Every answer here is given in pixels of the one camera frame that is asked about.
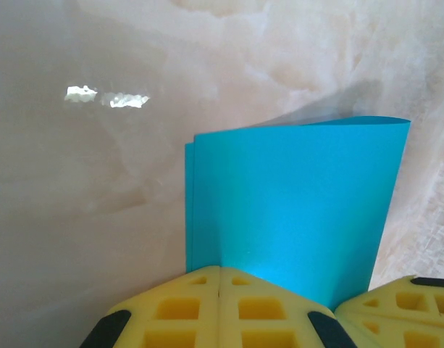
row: blue card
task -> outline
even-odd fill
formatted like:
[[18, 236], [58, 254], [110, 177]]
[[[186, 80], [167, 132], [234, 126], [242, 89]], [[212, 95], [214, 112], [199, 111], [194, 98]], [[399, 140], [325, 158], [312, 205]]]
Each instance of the blue card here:
[[197, 135], [187, 271], [238, 268], [331, 309], [365, 292], [409, 126], [368, 116]]

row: marble surface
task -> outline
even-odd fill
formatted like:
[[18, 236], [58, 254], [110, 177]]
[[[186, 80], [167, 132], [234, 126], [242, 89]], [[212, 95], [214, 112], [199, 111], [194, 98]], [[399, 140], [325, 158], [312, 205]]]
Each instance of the marble surface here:
[[184, 272], [195, 133], [352, 115], [413, 121], [372, 286], [444, 277], [444, 0], [0, 4], [0, 347], [77, 347]]

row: beige marble veining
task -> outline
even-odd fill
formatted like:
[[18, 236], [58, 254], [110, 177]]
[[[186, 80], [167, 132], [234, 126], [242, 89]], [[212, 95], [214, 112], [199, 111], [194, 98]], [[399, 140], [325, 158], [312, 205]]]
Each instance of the beige marble veining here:
[[352, 115], [413, 121], [372, 286], [444, 277], [444, 0], [0, 6], [0, 347], [77, 347], [184, 272], [195, 133]]

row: blue paper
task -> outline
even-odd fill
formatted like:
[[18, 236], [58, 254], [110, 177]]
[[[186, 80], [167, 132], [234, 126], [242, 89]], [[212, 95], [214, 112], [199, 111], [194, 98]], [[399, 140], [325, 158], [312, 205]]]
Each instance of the blue paper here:
[[188, 271], [238, 268], [331, 309], [365, 292], [409, 126], [352, 117], [196, 136]]

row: black rubber strip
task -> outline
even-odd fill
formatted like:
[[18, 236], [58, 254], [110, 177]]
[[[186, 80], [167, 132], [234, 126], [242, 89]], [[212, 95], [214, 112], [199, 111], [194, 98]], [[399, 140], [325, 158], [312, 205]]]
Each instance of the black rubber strip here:
[[438, 288], [444, 288], [444, 279], [440, 278], [413, 278], [410, 280], [415, 285], [435, 286]]
[[309, 312], [308, 317], [324, 348], [358, 348], [336, 319], [320, 312]]
[[80, 348], [113, 348], [131, 315], [127, 310], [119, 310], [102, 318]]

